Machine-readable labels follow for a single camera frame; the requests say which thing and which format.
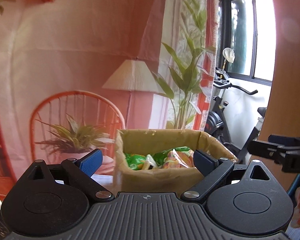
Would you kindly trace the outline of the brown cardboard box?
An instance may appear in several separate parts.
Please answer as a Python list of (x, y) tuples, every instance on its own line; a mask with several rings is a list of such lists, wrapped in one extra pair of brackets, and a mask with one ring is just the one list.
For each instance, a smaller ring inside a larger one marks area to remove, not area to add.
[(128, 167), (125, 154), (148, 155), (187, 146), (202, 150), (212, 157), (237, 157), (216, 138), (206, 132), (191, 129), (125, 129), (118, 130), (115, 139), (115, 192), (176, 192), (181, 195), (204, 176), (194, 167), (134, 171)]

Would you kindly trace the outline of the plaid strawberry bedsheet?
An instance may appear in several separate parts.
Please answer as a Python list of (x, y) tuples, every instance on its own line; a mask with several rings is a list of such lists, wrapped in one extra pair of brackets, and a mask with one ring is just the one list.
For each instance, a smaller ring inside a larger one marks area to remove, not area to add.
[(113, 176), (111, 175), (93, 174), (91, 178), (105, 188), (113, 186)]

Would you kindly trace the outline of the printed room wall tapestry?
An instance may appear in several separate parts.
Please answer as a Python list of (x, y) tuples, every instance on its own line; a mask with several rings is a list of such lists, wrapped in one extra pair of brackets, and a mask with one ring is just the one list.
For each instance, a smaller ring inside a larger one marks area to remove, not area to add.
[(135, 177), (119, 130), (181, 134), (207, 120), (218, 0), (0, 0), (0, 129), (15, 178), (99, 147)]

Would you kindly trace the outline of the green pink cucumber chip bag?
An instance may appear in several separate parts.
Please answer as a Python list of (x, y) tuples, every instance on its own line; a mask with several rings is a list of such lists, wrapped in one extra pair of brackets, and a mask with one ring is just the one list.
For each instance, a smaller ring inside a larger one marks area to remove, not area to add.
[(193, 168), (194, 151), (187, 146), (175, 147), (153, 155), (159, 168)]

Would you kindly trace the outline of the dark framed window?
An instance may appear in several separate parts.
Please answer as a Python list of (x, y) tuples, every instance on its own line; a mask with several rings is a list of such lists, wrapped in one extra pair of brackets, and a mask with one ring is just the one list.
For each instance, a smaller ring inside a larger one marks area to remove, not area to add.
[(275, 49), (273, 0), (219, 0), (218, 68), (234, 79), (270, 86)]

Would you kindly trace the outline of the black exercise bike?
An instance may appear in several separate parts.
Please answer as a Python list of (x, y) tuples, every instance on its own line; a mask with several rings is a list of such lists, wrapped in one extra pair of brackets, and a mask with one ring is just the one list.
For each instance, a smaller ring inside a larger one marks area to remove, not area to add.
[(223, 49), (222, 55), (224, 58), (223, 66), (222, 68), (216, 68), (213, 81), (213, 86), (217, 92), (212, 98), (212, 108), (208, 112), (204, 131), (218, 139), (223, 146), (237, 157), (240, 163), (245, 163), (245, 159), (249, 155), (248, 145), (259, 136), (267, 107), (259, 107), (257, 109), (259, 117), (256, 125), (252, 128), (243, 146), (237, 146), (234, 142), (235, 123), (230, 118), (234, 117), (235, 114), (241, 113), (241, 111), (235, 110), (233, 105), (229, 105), (229, 102), (224, 98), (224, 92), (227, 89), (237, 89), (248, 96), (253, 96), (258, 93), (258, 90), (250, 92), (239, 85), (231, 83), (230, 76), (225, 70), (225, 65), (235, 61), (235, 52), (233, 49), (227, 47)]

